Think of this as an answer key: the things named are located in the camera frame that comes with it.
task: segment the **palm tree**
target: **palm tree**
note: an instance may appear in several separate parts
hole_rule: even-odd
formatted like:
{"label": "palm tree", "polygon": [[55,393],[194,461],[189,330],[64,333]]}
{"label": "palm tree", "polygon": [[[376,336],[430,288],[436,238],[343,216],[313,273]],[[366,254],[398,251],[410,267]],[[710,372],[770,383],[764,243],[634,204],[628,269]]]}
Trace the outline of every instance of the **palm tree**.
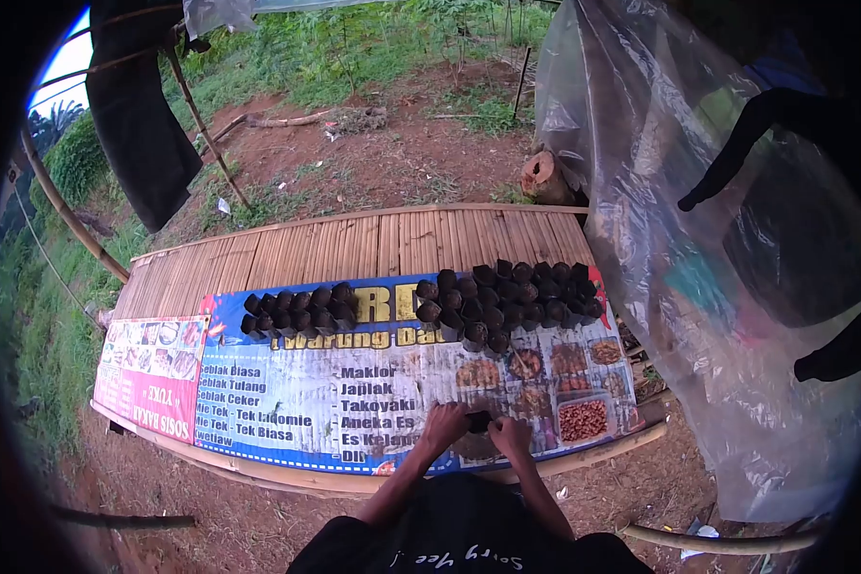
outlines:
{"label": "palm tree", "polygon": [[70,124],[76,121],[84,111],[86,110],[83,109],[82,104],[73,106],[73,100],[67,102],[67,106],[64,106],[64,100],[60,100],[54,106],[51,106],[51,115],[48,116],[47,120],[53,125],[58,139],[64,135]]}

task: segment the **black t-shirt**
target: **black t-shirt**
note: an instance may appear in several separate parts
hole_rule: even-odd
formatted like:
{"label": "black t-shirt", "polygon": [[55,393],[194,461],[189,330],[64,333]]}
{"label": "black t-shirt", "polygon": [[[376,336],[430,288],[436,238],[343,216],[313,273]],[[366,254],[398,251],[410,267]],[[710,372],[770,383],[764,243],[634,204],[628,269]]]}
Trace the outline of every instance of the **black t-shirt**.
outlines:
{"label": "black t-shirt", "polygon": [[614,534],[547,532],[508,487],[468,473],[423,480],[397,523],[331,519],[288,574],[310,572],[651,572]]}

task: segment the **red banner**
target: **red banner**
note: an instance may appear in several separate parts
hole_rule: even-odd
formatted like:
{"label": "red banner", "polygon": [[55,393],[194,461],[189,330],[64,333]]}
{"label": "red banner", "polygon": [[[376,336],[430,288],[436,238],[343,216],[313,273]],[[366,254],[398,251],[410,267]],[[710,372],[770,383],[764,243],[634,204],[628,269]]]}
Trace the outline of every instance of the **red banner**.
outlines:
{"label": "red banner", "polygon": [[128,419],[145,429],[182,442],[192,442],[195,435],[196,384],[123,370],[121,386],[130,388],[131,409],[126,415]]}
{"label": "red banner", "polygon": [[115,320],[92,398],[138,426],[193,442],[209,317]]}

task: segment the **sky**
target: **sky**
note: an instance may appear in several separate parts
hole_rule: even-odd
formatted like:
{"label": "sky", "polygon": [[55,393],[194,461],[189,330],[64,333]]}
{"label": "sky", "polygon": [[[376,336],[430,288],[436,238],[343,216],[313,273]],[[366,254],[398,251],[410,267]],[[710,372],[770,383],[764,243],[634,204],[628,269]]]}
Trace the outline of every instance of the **sky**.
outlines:
{"label": "sky", "polygon": [[[83,14],[76,25],[70,29],[69,33],[72,34],[73,32],[84,28],[89,28],[89,10]],[[60,50],[57,51],[54,55],[54,59],[51,60],[51,63],[48,65],[47,71],[39,84],[45,83],[57,76],[69,74],[70,72],[85,70],[89,67],[89,61],[91,58],[92,39],[90,38],[90,34],[83,34],[80,38],[72,40],[60,47]],[[82,104],[84,108],[89,108],[89,100],[86,98],[86,86],[80,84],[80,82],[85,79],[86,75],[79,75],[38,90],[35,92],[34,97],[29,100],[29,109],[32,109],[32,104],[36,104],[45,98],[50,99],[34,107],[34,109],[36,109],[42,116],[49,115],[51,113],[51,106],[60,100],[64,100],[65,106],[66,102],[73,100],[78,104]],[[61,90],[76,84],[80,84],[80,86],[76,86],[63,94],[54,96]]]}

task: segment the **red dirt ground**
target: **red dirt ground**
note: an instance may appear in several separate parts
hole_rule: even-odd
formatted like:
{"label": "red dirt ground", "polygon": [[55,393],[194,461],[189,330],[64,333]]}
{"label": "red dirt ground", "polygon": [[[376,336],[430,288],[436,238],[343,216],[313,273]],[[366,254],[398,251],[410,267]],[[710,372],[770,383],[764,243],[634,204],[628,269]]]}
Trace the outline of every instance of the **red dirt ground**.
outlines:
{"label": "red dirt ground", "polygon": [[[492,68],[498,82],[513,84],[506,67]],[[470,67],[467,81],[486,77]],[[499,138],[470,133],[459,121],[426,119],[424,111],[451,86],[445,69],[430,69],[376,90],[368,101],[349,105],[386,106],[388,127],[331,143],[320,124],[297,128],[239,127],[220,147],[238,161],[242,186],[284,181],[283,193],[315,189],[313,201],[294,219],[331,207],[334,213],[402,205],[406,198],[441,194],[446,201],[491,201],[503,184],[515,185],[528,157],[532,130]],[[292,118],[310,110],[280,106],[277,96],[261,97],[220,110],[216,132],[241,113]],[[324,168],[296,181],[299,166],[322,160]],[[202,234],[197,211],[201,194],[189,200],[152,248],[175,245]],[[230,231],[224,226],[203,235]],[[63,461],[53,490],[69,507],[122,514],[192,514],[197,527],[151,534],[117,533],[68,526],[84,555],[109,572],[283,572],[296,553],[333,516],[354,511],[352,499],[254,488],[214,476],[133,436],[106,432],[107,420],[91,409],[81,414],[82,458]],[[713,511],[716,488],[704,468],[694,436],[677,403],[670,405],[667,435],[597,467],[546,479],[551,492],[568,488],[560,501],[575,532],[613,531],[614,519],[630,516],[646,526],[682,533],[695,516],[723,535],[754,535],[753,527],[722,522]],[[769,527],[765,534],[774,532]],[[678,551],[626,538],[634,553],[657,572],[747,571],[752,558],[700,556],[682,563]],[[778,557],[778,569],[790,557]]]}
{"label": "red dirt ground", "polygon": [[[506,64],[493,64],[489,71],[497,83],[516,82],[516,73]],[[471,66],[460,86],[486,80],[484,67]],[[505,184],[519,187],[519,169],[529,157],[532,126],[489,137],[470,132],[460,121],[428,120],[427,108],[440,95],[441,86],[445,90],[452,85],[452,76],[446,68],[429,68],[375,90],[367,98],[345,102],[346,107],[386,107],[388,126],[376,132],[344,135],[331,142],[322,123],[289,128],[240,125],[220,140],[218,147],[228,163],[239,163],[237,183],[241,188],[270,184],[275,193],[310,192],[313,199],[306,209],[291,218],[294,220],[318,214],[393,208],[404,205],[406,199],[446,203],[492,201],[491,194],[499,187]],[[208,129],[219,132],[243,113],[287,119],[322,110],[299,109],[282,105],[282,101],[280,96],[262,96],[242,106],[227,106],[214,115]],[[189,136],[194,139],[195,133]],[[214,162],[210,154],[204,159],[207,164]],[[323,162],[320,169],[297,178],[300,166],[319,161]],[[277,192],[275,187],[282,182],[287,187]],[[232,198],[225,199],[235,203]],[[154,236],[151,247],[159,249],[234,231],[224,225],[201,233],[197,211],[203,204],[203,195],[193,193],[166,228]]]}

